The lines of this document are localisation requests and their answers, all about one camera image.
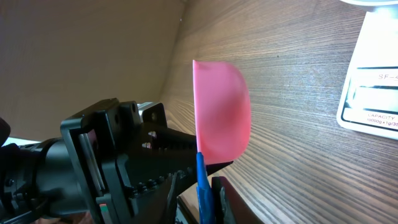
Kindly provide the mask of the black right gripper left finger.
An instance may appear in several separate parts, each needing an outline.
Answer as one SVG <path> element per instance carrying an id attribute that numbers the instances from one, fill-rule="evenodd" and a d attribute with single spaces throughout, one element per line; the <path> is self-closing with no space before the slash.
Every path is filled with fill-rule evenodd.
<path id="1" fill-rule="evenodd" d="M 181 194 L 182 173 L 176 172 L 165 179 L 158 189 L 159 196 L 156 205 L 160 214 L 155 223 L 174 224 L 177 213 L 177 197 Z"/>

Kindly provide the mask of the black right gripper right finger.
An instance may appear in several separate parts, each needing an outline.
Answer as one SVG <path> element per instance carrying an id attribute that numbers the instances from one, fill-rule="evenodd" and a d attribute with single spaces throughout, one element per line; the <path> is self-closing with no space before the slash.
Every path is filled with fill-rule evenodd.
<path id="1" fill-rule="evenodd" d="M 226 177 L 213 177 L 211 188 L 215 203 L 216 223 L 263 224 Z"/>

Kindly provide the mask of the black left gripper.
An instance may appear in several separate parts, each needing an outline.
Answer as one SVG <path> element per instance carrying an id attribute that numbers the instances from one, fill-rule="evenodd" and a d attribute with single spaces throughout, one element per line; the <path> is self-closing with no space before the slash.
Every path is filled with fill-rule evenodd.
<path id="1" fill-rule="evenodd" d="M 196 136 L 167 127 L 162 103 L 101 100 L 61 123 L 61 134 L 93 219 L 132 223 L 147 194 L 175 173 L 178 195 L 197 183 Z"/>

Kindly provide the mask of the pink scoop with blue handle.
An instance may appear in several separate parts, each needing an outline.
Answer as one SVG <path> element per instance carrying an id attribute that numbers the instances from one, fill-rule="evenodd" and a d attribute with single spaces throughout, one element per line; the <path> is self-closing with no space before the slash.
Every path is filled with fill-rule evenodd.
<path id="1" fill-rule="evenodd" d="M 234 65 L 197 60 L 192 65 L 200 223 L 214 223 L 215 203 L 206 168 L 232 162 L 246 150 L 251 103 L 246 81 Z"/>

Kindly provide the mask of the white digital kitchen scale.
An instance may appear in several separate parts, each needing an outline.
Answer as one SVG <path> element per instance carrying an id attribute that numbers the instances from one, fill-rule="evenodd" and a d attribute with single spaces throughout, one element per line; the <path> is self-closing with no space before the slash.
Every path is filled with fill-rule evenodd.
<path id="1" fill-rule="evenodd" d="M 366 14 L 336 120 L 346 129 L 397 139 L 397 5 L 350 5 Z"/>

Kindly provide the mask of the white bowl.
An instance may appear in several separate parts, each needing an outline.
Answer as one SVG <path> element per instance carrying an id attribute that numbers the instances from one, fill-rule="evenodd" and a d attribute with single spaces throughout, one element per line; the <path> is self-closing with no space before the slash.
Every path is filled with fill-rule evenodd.
<path id="1" fill-rule="evenodd" d="M 396 6 L 397 0 L 341 0 L 357 6 Z"/>

